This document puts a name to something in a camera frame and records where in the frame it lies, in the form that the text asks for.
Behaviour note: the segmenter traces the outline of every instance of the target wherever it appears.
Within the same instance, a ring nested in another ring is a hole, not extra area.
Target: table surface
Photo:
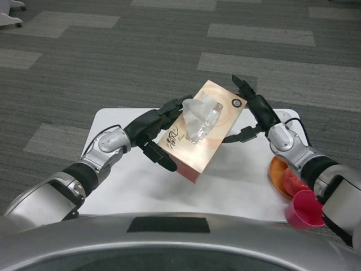
[[[100,110],[90,129],[85,146],[108,126],[127,126],[150,108],[105,108]],[[298,117],[293,110],[284,111]],[[300,124],[291,129],[306,144]],[[229,134],[255,126],[245,109]],[[159,134],[157,142],[165,133]],[[151,162],[141,149],[132,148],[113,166],[108,178],[86,199],[82,215],[107,215],[133,212],[198,212],[240,216],[266,221],[285,221],[289,200],[283,197],[268,177],[274,157],[263,133],[246,143],[222,144],[203,174],[193,184],[176,172]]]

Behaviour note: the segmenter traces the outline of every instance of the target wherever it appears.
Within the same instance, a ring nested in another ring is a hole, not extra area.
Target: plate
[[[275,156],[271,161],[269,174],[271,181],[276,186],[277,190],[286,198],[292,199],[291,195],[289,195],[283,188],[283,173],[287,168],[287,163]]]

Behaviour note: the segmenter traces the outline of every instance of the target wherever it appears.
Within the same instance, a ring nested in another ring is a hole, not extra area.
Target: tissue
[[[200,99],[183,101],[183,118],[187,125],[186,139],[198,144],[216,125],[223,106],[211,96],[201,93]]]

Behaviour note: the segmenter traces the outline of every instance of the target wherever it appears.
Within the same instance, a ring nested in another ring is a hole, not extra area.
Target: striped carpet
[[[232,73],[361,171],[361,2],[24,2],[10,13],[23,27],[0,27],[2,212],[76,159],[99,109],[157,107],[208,79],[234,89]]]

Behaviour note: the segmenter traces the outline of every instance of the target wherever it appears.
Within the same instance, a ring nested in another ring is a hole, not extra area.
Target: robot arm
[[[76,218],[86,197],[108,177],[123,154],[135,146],[154,163],[177,170],[175,162],[152,140],[171,126],[182,112],[182,102],[189,98],[192,97],[175,99],[159,110],[150,110],[125,129],[115,125],[116,129],[112,126],[101,131],[79,161],[18,196],[5,212],[6,223],[13,225],[13,231],[19,231]]]
[[[323,204],[326,225],[349,246],[359,245],[361,240],[353,240],[353,235],[361,230],[361,175],[303,144],[297,133],[281,123],[262,96],[256,95],[245,81],[235,76],[232,80],[239,88],[239,95],[248,101],[247,106],[258,124],[223,142],[245,142],[265,132],[271,151],[289,165]]]

